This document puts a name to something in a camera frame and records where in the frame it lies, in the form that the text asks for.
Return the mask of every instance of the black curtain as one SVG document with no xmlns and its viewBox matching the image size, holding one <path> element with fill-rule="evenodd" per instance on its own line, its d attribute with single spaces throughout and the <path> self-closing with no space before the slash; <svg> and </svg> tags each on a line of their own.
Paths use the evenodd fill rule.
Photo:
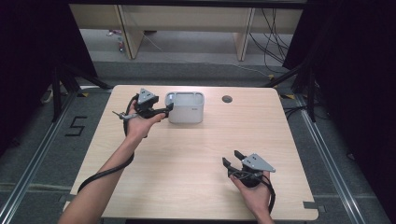
<svg viewBox="0 0 396 224">
<path fill-rule="evenodd" d="M 395 8 L 394 1 L 344 1 L 345 13 L 338 15 L 336 35 L 325 40 L 332 42 L 331 47 L 313 68 L 332 120 L 394 223 Z M 306 55 L 312 39 L 309 26 L 317 30 L 323 24 L 321 13 L 308 11 L 303 16 L 285 61 L 289 68 Z"/>
</svg>

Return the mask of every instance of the floor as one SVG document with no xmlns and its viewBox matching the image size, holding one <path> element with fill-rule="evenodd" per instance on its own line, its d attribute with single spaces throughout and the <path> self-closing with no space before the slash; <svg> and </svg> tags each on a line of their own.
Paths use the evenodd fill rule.
<svg viewBox="0 0 396 224">
<path fill-rule="evenodd" d="M 166 67 L 167 64 L 169 66 L 211 64 L 223 70 L 230 68 L 230 73 L 236 69 L 249 71 L 268 81 L 271 76 L 277 77 L 286 71 L 280 67 L 281 63 L 278 60 L 268 55 L 265 56 L 251 38 L 245 60 L 238 62 L 231 34 L 163 31 L 146 33 L 137 58 L 132 61 L 119 48 L 120 35 L 108 35 L 106 30 L 81 30 L 81 34 L 97 70 L 100 71 L 98 71 L 99 77 L 103 76 L 106 79 L 114 75 L 112 79 L 109 78 L 114 82 L 122 80 L 122 83 L 128 83 L 130 80 L 117 77 L 119 72 L 117 66 L 112 65 L 113 63 L 140 63 L 147 68 L 155 63 L 165 64 L 162 67 Z M 253 34 L 253 36 L 266 46 L 266 38 L 263 34 Z M 292 35 L 281 37 L 286 44 L 289 44 L 292 39 Z M 270 43 L 268 49 L 281 57 L 278 45 Z M 264 70 L 256 69 L 263 65 L 267 66 Z M 84 80 L 80 83 L 81 86 L 91 85 Z M 218 85 L 216 80 L 207 83 Z M 280 100 L 285 111 L 288 111 L 286 109 L 288 107 L 294 108 L 304 103 L 303 95 L 290 96 L 290 81 L 279 84 L 277 90 L 281 95 Z M 13 196 L 14 188 L 18 186 L 19 181 L 29 180 L 28 187 L 21 193 L 23 197 L 17 202 L 18 206 L 15 210 L 9 211 L 9 216 L 12 217 L 9 223 L 56 222 L 62 213 L 64 202 L 74 183 L 109 94 L 109 92 L 98 91 L 91 92 L 89 97 L 76 96 L 67 107 L 66 115 L 59 127 L 53 127 L 54 124 L 51 123 L 51 104 L 43 104 L 35 111 L 35 119 L 26 125 L 24 132 L 19 136 L 20 144 L 10 147 L 0 158 L 0 204 L 2 206 Z M 316 107 L 315 113 L 316 123 L 310 122 L 304 110 L 297 110 L 288 119 L 319 210 L 319 218 L 309 223 L 390 223 L 359 167 L 347 156 L 347 146 L 338 135 L 325 108 Z M 81 115 L 86 116 L 87 119 L 76 119 Z M 77 131 L 71 130 L 70 124 L 78 125 L 79 122 L 83 122 L 85 126 L 84 132 L 80 134 L 81 137 L 78 140 L 67 137 L 68 134 Z M 39 151 L 38 148 L 44 147 L 42 140 L 48 137 L 46 134 L 51 129 L 56 130 L 56 134 L 50 140 L 48 149 L 41 155 L 39 163 L 30 170 L 33 172 L 29 174 L 29 169 L 32 167 L 29 162 L 34 158 L 40 158 L 36 153 Z M 335 179 L 339 177 L 341 177 L 341 183 L 337 183 Z M 347 208 L 349 203 L 355 203 L 356 205 L 352 204 L 352 207 L 357 210 Z M 125 220 L 105 218 L 104 222 L 124 223 Z M 302 222 L 279 220 L 276 223 Z"/>
</svg>

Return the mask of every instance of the black cable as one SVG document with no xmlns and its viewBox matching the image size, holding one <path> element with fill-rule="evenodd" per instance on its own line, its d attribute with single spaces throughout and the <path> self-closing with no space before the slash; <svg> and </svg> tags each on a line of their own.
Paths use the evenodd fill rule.
<svg viewBox="0 0 396 224">
<path fill-rule="evenodd" d="M 127 106 L 127 109 L 126 109 L 125 114 L 129 114 L 129 108 L 131 107 L 132 101 L 133 101 L 133 100 L 136 100 L 137 97 L 138 97 L 138 95 L 134 96 L 134 97 L 131 99 L 131 101 L 129 102 L 129 104 L 128 104 L 128 106 Z M 128 131 L 128 120 L 125 120 L 125 121 L 123 122 L 123 128 L 124 128 L 124 132 L 125 132 L 125 135 L 126 135 L 126 134 L 127 134 L 127 131 Z M 101 177 L 103 177 L 103 176 L 105 176 L 105 175 L 111 175 L 111 174 L 116 173 L 117 171 L 119 171 L 119 170 L 121 170 L 121 169 L 127 167 L 129 164 L 131 164 L 131 162 L 132 162 L 133 160 L 134 160 L 134 154 L 132 154 L 132 156 L 131 156 L 126 162 L 124 162 L 123 164 L 118 165 L 118 166 L 116 166 L 116 167 L 114 167 L 114 168 L 111 168 L 111 169 L 108 169 L 108 170 L 105 170 L 105 171 L 103 171 L 103 172 L 100 172 L 100 173 L 97 173 L 97 174 L 95 174 L 95 175 L 90 176 L 89 178 L 87 178 L 86 180 L 84 180 L 84 182 L 82 182 L 82 184 L 81 184 L 81 185 L 79 186 L 79 188 L 78 188 L 77 193 L 79 193 L 82 189 L 85 188 L 85 186 L 87 186 L 87 185 L 88 185 L 89 183 L 91 183 L 92 181 L 94 181 L 94 180 L 96 180 L 96 179 L 99 179 L 99 178 L 101 178 Z"/>
<path fill-rule="evenodd" d="M 265 177 L 265 179 L 268 181 L 268 183 L 266 183 L 265 181 L 263 181 L 262 179 L 259 179 L 256 177 L 256 179 L 260 180 L 260 182 L 262 182 L 262 184 L 264 184 L 269 190 L 270 190 L 270 194 L 271 194 L 271 199 L 270 199 L 270 203 L 268 204 L 268 210 L 271 214 L 273 208 L 274 208 L 274 204 L 275 204 L 275 199 L 276 199 L 276 194 L 275 194 L 275 190 L 271 184 L 270 179 L 263 175 L 263 177 Z"/>
<path fill-rule="evenodd" d="M 258 178 L 257 176 L 255 176 L 255 174 L 253 174 L 253 173 L 251 173 L 251 172 L 247 172 L 247 171 L 235 171 L 235 172 L 233 172 L 233 176 L 235 176 L 235 174 L 239 174 L 239 176 L 241 176 L 241 177 L 237 178 L 237 179 L 239 179 L 239 180 L 240 180 L 240 179 L 245 179 L 245 178 L 254 178 L 254 179 L 257 179 L 257 180 L 260 181 L 262 184 L 264 184 L 265 187 L 268 188 L 268 190 L 270 190 L 271 198 L 270 198 L 270 202 L 269 202 L 269 204 L 268 204 L 268 210 L 269 210 L 269 212 L 270 212 L 270 214 L 271 214 L 271 212 L 272 212 L 272 210 L 273 210 L 273 208 L 274 208 L 275 199 L 276 199 L 276 194 L 275 194 L 275 190 L 274 190 L 274 188 L 273 188 L 273 185 L 271 184 L 270 179 L 269 179 L 267 176 L 265 176 L 265 175 L 261 175 L 261 176 L 263 176 L 263 177 L 268 181 L 268 183 L 267 183 L 267 182 L 263 181 L 261 178 Z"/>
<path fill-rule="evenodd" d="M 264 34 L 264 36 L 265 36 L 266 38 L 268 38 L 268 39 L 269 39 L 271 42 L 273 42 L 274 44 L 277 44 L 277 47 L 278 47 L 278 50 L 279 50 L 279 54 L 281 55 L 282 59 L 284 59 L 284 57 L 286 57 L 286 54 L 285 54 L 285 52 L 283 51 L 282 48 L 284 48 L 284 49 L 289 49 L 289 46 L 280 38 L 279 34 L 278 34 L 277 31 L 276 31 L 276 9 L 273 8 L 273 24 L 272 24 L 272 26 L 271 26 L 270 22 L 268 21 L 266 15 L 265 15 L 265 12 L 264 12 L 264 10 L 263 10 L 263 8 L 262 8 L 262 15 L 264 16 L 265 21 L 267 22 L 268 28 L 269 28 L 270 31 L 271 31 L 270 36 L 267 36 L 266 34 Z"/>
<path fill-rule="evenodd" d="M 266 49 L 265 47 L 263 47 L 254 37 L 253 35 L 250 33 L 250 37 L 253 40 L 253 42 L 256 44 L 256 46 L 264 51 L 265 53 L 269 54 L 272 58 L 274 58 L 275 60 L 277 60 L 280 63 L 283 63 L 283 60 L 279 57 L 277 57 L 273 52 L 271 52 L 270 50 Z"/>
</svg>

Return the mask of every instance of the wire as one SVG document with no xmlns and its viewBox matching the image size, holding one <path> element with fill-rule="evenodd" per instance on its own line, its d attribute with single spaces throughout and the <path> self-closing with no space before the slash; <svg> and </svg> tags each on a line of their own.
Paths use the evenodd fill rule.
<svg viewBox="0 0 396 224">
<path fill-rule="evenodd" d="M 145 37 L 156 49 L 158 49 L 160 52 L 164 53 L 163 49 L 161 49 L 160 47 L 158 47 L 150 38 L 148 38 L 146 35 L 143 35 L 143 37 Z M 168 56 L 165 56 L 165 58 L 167 58 L 167 59 L 169 59 L 169 60 L 172 60 L 172 61 L 176 61 L 176 62 L 196 63 L 196 62 L 190 62 L 190 61 L 183 60 L 183 59 L 174 59 L 174 58 L 171 58 L 171 57 L 168 57 Z M 215 64 L 215 65 L 219 65 L 218 63 L 203 63 L 203 64 Z M 256 69 L 246 68 L 246 67 L 243 67 L 243 66 L 240 66 L 240 65 L 236 65 L 236 64 L 233 64 L 233 63 L 226 63 L 225 65 L 235 66 L 235 67 L 240 68 L 240 69 L 244 69 L 244 70 L 252 71 L 252 72 L 257 72 L 257 73 L 260 73 L 260 74 L 262 74 L 262 75 L 265 75 L 266 77 L 269 77 L 269 76 L 268 76 L 267 74 L 265 74 L 264 72 L 261 72 L 261 71 L 256 70 Z"/>
</svg>

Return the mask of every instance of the white device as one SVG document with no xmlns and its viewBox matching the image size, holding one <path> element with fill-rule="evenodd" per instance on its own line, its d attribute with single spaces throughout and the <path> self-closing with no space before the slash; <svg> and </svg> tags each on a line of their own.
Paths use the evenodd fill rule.
<svg viewBox="0 0 396 224">
<path fill-rule="evenodd" d="M 169 112 L 171 123 L 200 123 L 204 119 L 205 97 L 198 91 L 172 91 L 165 96 L 165 104 L 174 103 Z"/>
</svg>

